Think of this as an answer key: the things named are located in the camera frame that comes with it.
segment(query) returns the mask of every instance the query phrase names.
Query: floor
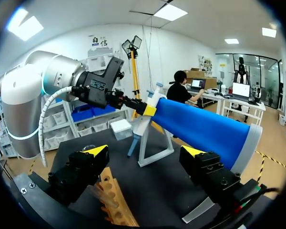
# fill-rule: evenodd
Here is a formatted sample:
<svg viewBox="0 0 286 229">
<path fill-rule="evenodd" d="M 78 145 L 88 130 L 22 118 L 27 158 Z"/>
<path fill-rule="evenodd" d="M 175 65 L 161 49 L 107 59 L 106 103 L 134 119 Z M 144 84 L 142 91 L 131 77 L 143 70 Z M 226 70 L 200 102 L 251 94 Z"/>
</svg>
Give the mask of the floor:
<svg viewBox="0 0 286 229">
<path fill-rule="evenodd" d="M 211 106 L 208 106 L 206 110 L 216 112 L 216 106 L 216 104 L 213 104 Z M 245 118 L 245 116 L 240 114 L 231 114 L 230 117 L 239 121 L 244 121 Z M 248 124 L 252 122 L 255 123 L 254 119 L 248 118 Z M 263 127 L 263 134 L 257 147 L 257 150 L 286 165 L 286 126 L 281 126 L 279 124 L 278 111 L 273 108 L 266 107 L 261 126 Z M 174 141 L 181 145 L 184 144 L 178 139 L 174 139 Z M 55 154 L 55 150 L 46 153 L 48 161 L 47 168 L 42 165 L 40 159 L 30 161 L 11 158 L 8 159 L 8 165 L 14 175 L 18 175 L 20 173 L 30 174 L 32 171 L 35 171 L 42 178 L 47 180 L 48 173 L 52 166 Z M 245 183 L 251 178 L 257 180 L 257 178 L 259 177 L 261 164 L 262 157 L 258 153 L 255 153 L 241 176 L 242 182 Z M 286 168 L 266 158 L 260 183 L 268 187 L 282 187 L 285 181 Z M 269 193 L 267 194 L 267 196 L 270 198 L 274 198 L 276 194 Z"/>
</svg>

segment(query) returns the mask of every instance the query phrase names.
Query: black table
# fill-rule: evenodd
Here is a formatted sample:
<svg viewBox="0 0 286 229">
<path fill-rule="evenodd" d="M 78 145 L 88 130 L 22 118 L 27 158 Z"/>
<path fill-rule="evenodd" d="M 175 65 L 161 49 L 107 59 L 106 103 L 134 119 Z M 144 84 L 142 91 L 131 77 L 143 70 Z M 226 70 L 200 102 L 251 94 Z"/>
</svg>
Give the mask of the black table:
<svg viewBox="0 0 286 229">
<path fill-rule="evenodd" d="M 63 167 L 68 155 L 82 150 L 86 145 L 108 145 L 110 162 L 108 166 L 117 178 L 124 198 L 140 226 L 175 226 L 198 229 L 212 221 L 219 207 L 215 205 L 205 214 L 185 224 L 181 218 L 197 207 L 206 197 L 200 187 L 196 187 L 179 163 L 180 146 L 173 142 L 175 152 L 171 155 L 140 168 L 140 144 L 133 155 L 127 158 L 133 138 L 117 141 L 112 130 L 72 139 L 61 143 L 51 168 L 52 172 Z M 146 157 L 166 148 L 164 135 L 151 128 L 146 146 Z M 262 196 L 251 207 L 256 217 L 270 203 Z M 92 219 L 103 219 L 102 204 L 86 189 L 78 201 L 69 208 Z"/>
</svg>

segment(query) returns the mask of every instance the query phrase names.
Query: blue cylinder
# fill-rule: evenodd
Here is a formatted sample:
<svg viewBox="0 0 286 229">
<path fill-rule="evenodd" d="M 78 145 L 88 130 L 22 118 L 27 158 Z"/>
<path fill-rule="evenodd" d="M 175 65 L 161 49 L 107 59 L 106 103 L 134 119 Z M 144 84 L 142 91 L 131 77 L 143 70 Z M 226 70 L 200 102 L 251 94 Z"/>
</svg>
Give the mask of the blue cylinder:
<svg viewBox="0 0 286 229">
<path fill-rule="evenodd" d="M 237 160 L 250 126 L 168 99 L 160 99 L 152 120 L 191 147 L 214 151 L 227 169 Z"/>
</svg>

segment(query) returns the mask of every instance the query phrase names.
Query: person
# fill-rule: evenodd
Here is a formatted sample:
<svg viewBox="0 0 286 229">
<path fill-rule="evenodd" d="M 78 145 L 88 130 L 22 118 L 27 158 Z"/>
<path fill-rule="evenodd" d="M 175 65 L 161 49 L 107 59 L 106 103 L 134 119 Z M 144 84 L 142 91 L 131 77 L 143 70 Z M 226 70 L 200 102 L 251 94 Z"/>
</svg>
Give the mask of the person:
<svg viewBox="0 0 286 229">
<path fill-rule="evenodd" d="M 186 83 L 186 73 L 184 71 L 177 71 L 174 75 L 174 79 L 175 83 L 167 91 L 167 99 L 185 104 L 188 100 L 196 102 L 204 93 L 204 89 L 201 89 L 197 95 L 192 96 L 186 88 L 183 87 Z"/>
</svg>

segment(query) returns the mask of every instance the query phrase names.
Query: cardboard box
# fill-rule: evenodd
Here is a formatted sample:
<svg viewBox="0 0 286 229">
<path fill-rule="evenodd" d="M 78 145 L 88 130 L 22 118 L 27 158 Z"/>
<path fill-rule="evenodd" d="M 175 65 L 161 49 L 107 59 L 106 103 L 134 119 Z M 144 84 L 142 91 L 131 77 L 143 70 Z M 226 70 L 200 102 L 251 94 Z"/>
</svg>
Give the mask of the cardboard box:
<svg viewBox="0 0 286 229">
<path fill-rule="evenodd" d="M 204 78 L 204 72 L 200 71 L 184 71 L 186 73 L 186 77 L 189 78 Z"/>
<path fill-rule="evenodd" d="M 202 77 L 197 79 L 205 79 L 205 87 L 204 89 L 210 89 L 210 88 L 217 88 L 217 79 L 216 78 L 210 78 L 210 77 Z M 192 84 L 193 78 L 187 78 L 186 83 Z"/>
</svg>

